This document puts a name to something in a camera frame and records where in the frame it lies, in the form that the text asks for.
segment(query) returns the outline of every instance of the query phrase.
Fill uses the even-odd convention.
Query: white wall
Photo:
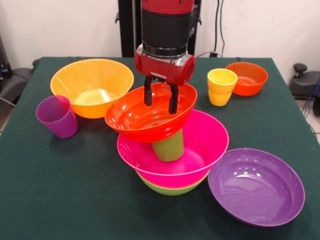
[[[0,0],[0,34],[13,68],[43,56],[121,56],[117,0]]]
[[[196,54],[214,49],[216,6],[202,1]],[[320,71],[320,0],[224,0],[222,29],[225,57],[272,57],[286,81],[296,62]]]
[[[320,0],[224,2],[225,57],[272,57],[286,80],[296,62],[320,71]],[[202,0],[196,55],[214,48],[216,5]],[[14,68],[42,56],[120,57],[117,11],[117,0],[0,0],[0,34]]]

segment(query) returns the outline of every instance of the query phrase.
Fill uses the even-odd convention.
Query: purple cup
[[[70,138],[78,129],[71,103],[65,96],[49,96],[39,103],[35,115],[53,134],[61,139]]]

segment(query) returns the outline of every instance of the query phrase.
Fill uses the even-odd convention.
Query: table
[[[320,146],[270,58],[198,58],[190,84],[195,108],[228,129],[230,149],[257,148],[282,158],[299,174],[306,192],[301,214],[275,228],[246,225],[225,212],[207,180],[181,196],[150,190],[117,153],[118,134],[103,119],[78,117],[69,139],[53,136],[36,119],[51,95],[50,79],[84,58],[41,58],[0,137],[0,239],[320,239]],[[132,58],[111,58],[134,73]],[[207,72],[236,61],[264,67],[269,78],[252,97],[233,95],[225,107],[210,104]]]

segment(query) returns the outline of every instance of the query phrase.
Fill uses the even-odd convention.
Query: yellow-orange bowl
[[[124,64],[103,58],[73,62],[57,71],[51,79],[54,95],[71,102],[73,111],[84,118],[98,119],[134,84],[132,71]]]

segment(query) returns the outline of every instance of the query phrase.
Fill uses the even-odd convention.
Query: orange bowl
[[[134,83],[132,71],[109,59],[86,59],[61,68],[52,77],[50,88],[71,102],[73,111],[84,118],[98,119],[126,94]]]
[[[128,92],[108,109],[106,124],[129,139],[142,143],[159,142],[178,132],[196,104],[196,89],[186,83],[179,86],[177,113],[169,114],[170,86],[157,82],[151,84],[151,88],[151,106],[145,105],[144,87],[139,87]]]
[[[268,80],[268,73],[261,66],[250,62],[235,62],[226,67],[238,76],[233,93],[252,96],[261,91]]]

